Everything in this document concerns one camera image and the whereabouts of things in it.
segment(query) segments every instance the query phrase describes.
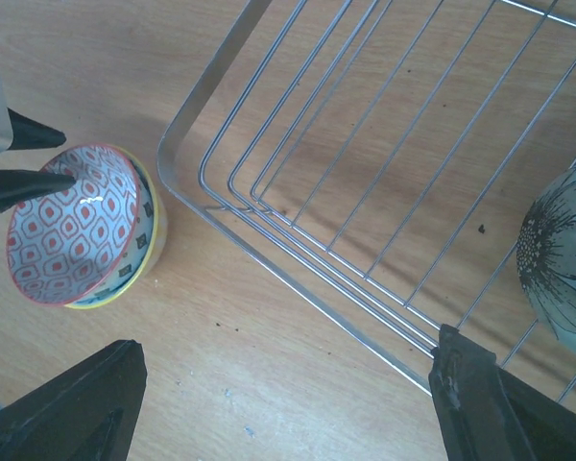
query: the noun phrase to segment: wire basket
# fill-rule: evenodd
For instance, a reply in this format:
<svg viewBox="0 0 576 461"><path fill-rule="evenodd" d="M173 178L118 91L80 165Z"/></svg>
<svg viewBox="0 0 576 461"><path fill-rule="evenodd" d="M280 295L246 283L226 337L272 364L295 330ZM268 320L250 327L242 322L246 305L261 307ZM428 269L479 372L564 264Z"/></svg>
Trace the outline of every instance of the wire basket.
<svg viewBox="0 0 576 461"><path fill-rule="evenodd" d="M576 356L513 258L574 162L576 2L501 0L251 0L157 158L176 197L421 390L450 324L576 411Z"/></svg>

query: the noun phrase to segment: stacked bowl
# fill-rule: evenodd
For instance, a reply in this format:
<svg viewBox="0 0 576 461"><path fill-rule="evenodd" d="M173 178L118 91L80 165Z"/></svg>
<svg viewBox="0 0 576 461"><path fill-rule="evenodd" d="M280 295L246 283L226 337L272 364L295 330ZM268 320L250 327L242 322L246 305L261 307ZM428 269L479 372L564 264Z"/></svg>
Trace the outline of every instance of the stacked bowl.
<svg viewBox="0 0 576 461"><path fill-rule="evenodd" d="M110 303L154 267L166 242L166 209L149 173L107 144L68 149L42 171L77 182L15 207L7 235L15 285L36 303Z"/></svg>

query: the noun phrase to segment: flower pattern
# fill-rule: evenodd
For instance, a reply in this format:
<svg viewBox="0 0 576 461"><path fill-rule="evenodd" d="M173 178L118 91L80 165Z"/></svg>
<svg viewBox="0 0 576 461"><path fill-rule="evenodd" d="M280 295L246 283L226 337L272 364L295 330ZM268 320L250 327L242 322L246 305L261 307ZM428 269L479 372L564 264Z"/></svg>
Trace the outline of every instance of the flower pattern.
<svg viewBox="0 0 576 461"><path fill-rule="evenodd" d="M550 184L525 216L516 247L522 289L553 331L576 334L576 167Z"/></svg>

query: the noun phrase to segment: wooden surface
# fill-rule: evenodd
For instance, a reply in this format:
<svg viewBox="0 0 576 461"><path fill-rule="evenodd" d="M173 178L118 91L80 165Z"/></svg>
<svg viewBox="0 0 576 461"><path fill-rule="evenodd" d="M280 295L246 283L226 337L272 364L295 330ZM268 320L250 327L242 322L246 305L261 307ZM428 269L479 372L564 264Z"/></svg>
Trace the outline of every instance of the wooden surface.
<svg viewBox="0 0 576 461"><path fill-rule="evenodd" d="M266 199L271 205L294 218L433 3L395 2L393 15L380 24L345 85L270 187ZM294 4L274 2L186 138L177 167L192 197L209 202L196 181L201 154ZM430 35L400 67L396 82L301 216L306 231L325 244L330 241L487 4L446 2ZM566 4L560 7L575 14L576 2ZM210 185L226 191L234 160L339 5L312 0L306 7L209 164ZM155 170L163 130L242 6L236 0L0 0L0 72L9 105L64 130L69 144L122 145ZM235 182L246 196L270 149L366 7L364 1L354 2L252 152ZM367 270L537 21L507 6L493 8L393 167L337 240L338 253ZM377 279L401 297L410 295L575 56L576 32L547 23L373 272ZM563 91L564 98L551 104L414 298L439 322L460 319L512 244L533 198L576 155L576 72ZM0 168L38 168L56 153L5 153ZM149 378L131 459L445 458L433 405L424 393L170 194L163 191L163 198L170 233L158 265L120 300L89 312L42 308L21 297L4 258L9 215L0 215L2 403L115 339L133 338L143 344ZM236 218L227 213L221 218L426 374L430 362L408 343L279 255ZM477 230L481 224L485 233ZM513 264L466 324L470 336L500 357L533 317ZM576 371L576 358L539 330L515 363L514 373L551 396ZM576 409L576 394L568 404Z"/></svg>

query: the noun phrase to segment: floral ceramic bowl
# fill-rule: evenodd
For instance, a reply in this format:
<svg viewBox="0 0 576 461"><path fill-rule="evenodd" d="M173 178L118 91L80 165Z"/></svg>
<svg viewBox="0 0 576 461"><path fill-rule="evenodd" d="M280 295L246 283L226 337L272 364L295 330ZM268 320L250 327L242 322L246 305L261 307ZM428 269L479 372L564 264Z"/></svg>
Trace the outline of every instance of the floral ceramic bowl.
<svg viewBox="0 0 576 461"><path fill-rule="evenodd" d="M7 236L12 278L37 303L93 297L100 285L118 283L124 267L138 260L137 238L147 229L151 233L153 218L137 217L145 215L139 210L151 196L130 159L108 145L69 149L42 170L77 182L15 208Z"/></svg>
<svg viewBox="0 0 576 461"><path fill-rule="evenodd" d="M164 203L162 202L162 199L154 187L152 178L143 164L135 156L127 151L124 151L123 149L121 151L130 158L132 166L138 173L143 186L146 188L152 198L151 212L154 220L152 234L145 247L146 252L144 256L140 261L138 261L138 264L135 262L130 277L125 279L123 283L116 287L105 288L99 292L96 292L95 297L91 299L77 301L67 305L67 307L71 307L73 309L92 309L95 307L100 307L121 296L132 286L132 284L137 279L145 276L150 270L152 270L152 268L156 265L162 250L164 249L164 244L166 243L166 235L168 231L168 218L166 208L164 207Z"/></svg>
<svg viewBox="0 0 576 461"><path fill-rule="evenodd" d="M516 263L539 319L576 352L576 166L532 204L518 237Z"/></svg>

